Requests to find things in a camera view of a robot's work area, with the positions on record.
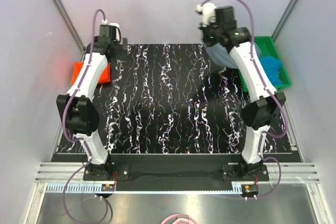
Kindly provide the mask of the grey-blue t shirt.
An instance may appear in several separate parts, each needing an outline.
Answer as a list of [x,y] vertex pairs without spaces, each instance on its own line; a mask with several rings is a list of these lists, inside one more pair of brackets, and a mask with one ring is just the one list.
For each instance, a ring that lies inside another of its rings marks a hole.
[[205,46],[206,53],[212,62],[221,67],[237,69],[237,64],[227,52],[226,48],[219,43],[213,46]]

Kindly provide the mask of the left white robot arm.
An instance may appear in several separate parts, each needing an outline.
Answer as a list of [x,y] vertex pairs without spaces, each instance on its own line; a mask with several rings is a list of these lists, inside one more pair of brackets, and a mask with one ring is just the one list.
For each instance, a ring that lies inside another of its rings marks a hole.
[[86,152],[85,180],[108,180],[115,174],[98,132],[99,113],[92,101],[101,75],[111,69],[112,59],[127,54],[127,48],[119,24],[103,22],[99,35],[86,49],[83,66],[71,88],[56,99],[64,137],[79,142]]

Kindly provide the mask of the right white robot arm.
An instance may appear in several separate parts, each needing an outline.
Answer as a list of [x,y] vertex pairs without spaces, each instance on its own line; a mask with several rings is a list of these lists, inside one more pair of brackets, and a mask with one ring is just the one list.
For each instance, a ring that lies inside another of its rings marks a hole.
[[254,39],[246,27],[237,27],[231,6],[216,7],[212,3],[200,4],[196,11],[202,16],[199,29],[207,47],[221,45],[237,65],[247,86],[250,104],[242,110],[247,126],[245,145],[236,165],[223,167],[231,180],[254,180],[264,170],[263,144],[271,122],[278,116],[286,101],[267,77],[257,55]]

